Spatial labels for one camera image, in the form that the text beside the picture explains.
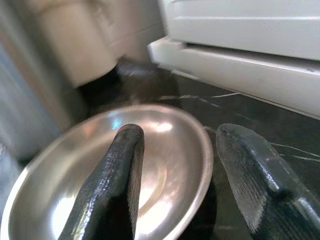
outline stainless steel bowl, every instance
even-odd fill
[[[117,129],[145,134],[136,240],[177,239],[208,190],[211,141],[190,114],[163,105],[136,105],[97,115],[52,143],[21,173],[7,200],[1,240],[58,239],[77,193]]]

